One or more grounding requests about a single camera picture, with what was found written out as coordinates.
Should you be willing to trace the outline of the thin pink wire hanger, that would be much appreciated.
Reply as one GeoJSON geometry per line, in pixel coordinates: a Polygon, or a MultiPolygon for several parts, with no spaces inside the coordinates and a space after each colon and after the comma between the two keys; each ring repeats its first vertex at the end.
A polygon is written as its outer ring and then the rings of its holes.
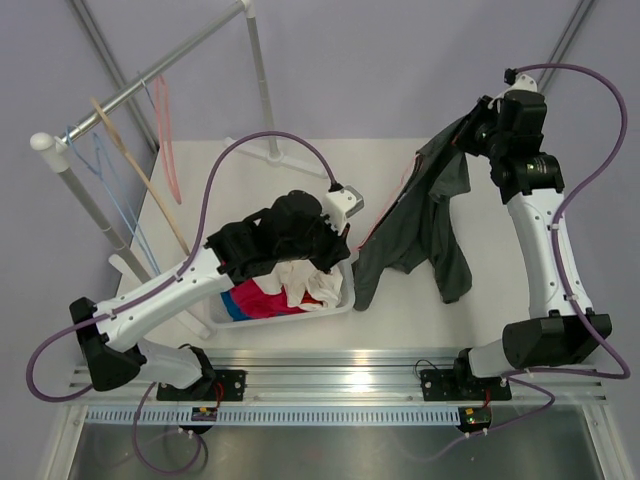
{"type": "Polygon", "coordinates": [[[371,237],[371,235],[374,233],[374,230],[376,228],[376,226],[382,221],[383,217],[385,216],[385,214],[391,209],[392,204],[395,202],[395,200],[400,196],[403,188],[407,185],[410,177],[413,175],[413,172],[415,170],[415,166],[416,166],[416,162],[417,162],[417,158],[418,158],[418,154],[415,154],[412,158],[412,160],[409,162],[409,164],[406,166],[405,170],[403,171],[403,174],[401,176],[400,182],[399,184],[395,187],[395,189],[392,191],[392,193],[390,194],[389,198],[387,199],[386,203],[384,204],[383,208],[381,209],[381,211],[379,212],[379,214],[377,215],[376,219],[374,220],[374,222],[372,223],[372,225],[370,226],[369,230],[367,231],[366,235],[364,236],[364,238],[360,241],[360,243],[355,247],[355,251],[359,252],[365,245],[365,243],[367,242],[367,240],[371,237]]]}

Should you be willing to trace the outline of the dark grey t shirt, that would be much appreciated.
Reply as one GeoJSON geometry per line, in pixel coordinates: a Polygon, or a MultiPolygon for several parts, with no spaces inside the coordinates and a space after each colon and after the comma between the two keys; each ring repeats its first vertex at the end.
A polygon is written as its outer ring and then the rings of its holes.
{"type": "Polygon", "coordinates": [[[430,263],[441,300],[457,302],[472,273],[454,233],[451,200],[471,190],[467,159],[452,141],[461,118],[416,151],[409,179],[359,248],[352,265],[356,311],[369,308],[382,273],[430,263]]]}

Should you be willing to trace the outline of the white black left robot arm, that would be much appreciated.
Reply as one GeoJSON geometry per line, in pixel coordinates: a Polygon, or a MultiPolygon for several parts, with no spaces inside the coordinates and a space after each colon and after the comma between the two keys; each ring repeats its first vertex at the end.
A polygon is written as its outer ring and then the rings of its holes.
{"type": "Polygon", "coordinates": [[[323,200],[294,190],[223,226],[184,263],[123,297],[73,302],[70,311],[93,388],[105,392],[138,379],[202,398],[216,380],[204,351],[171,348],[145,335],[194,303],[266,275],[281,262],[308,260],[329,270],[348,258],[348,220],[363,206],[363,198],[348,187],[323,200]]]}

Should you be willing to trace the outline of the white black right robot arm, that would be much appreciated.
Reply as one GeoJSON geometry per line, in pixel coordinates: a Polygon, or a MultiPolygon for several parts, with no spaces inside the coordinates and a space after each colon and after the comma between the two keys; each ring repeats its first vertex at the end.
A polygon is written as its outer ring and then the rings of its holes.
{"type": "Polygon", "coordinates": [[[515,227],[529,290],[529,319],[506,325],[490,344],[460,352],[455,367],[463,380],[579,364],[612,332],[609,315],[595,312],[575,264],[560,212],[561,168],[540,149],[546,113],[545,98],[536,91],[483,96],[452,141],[464,153],[488,158],[515,227]]]}

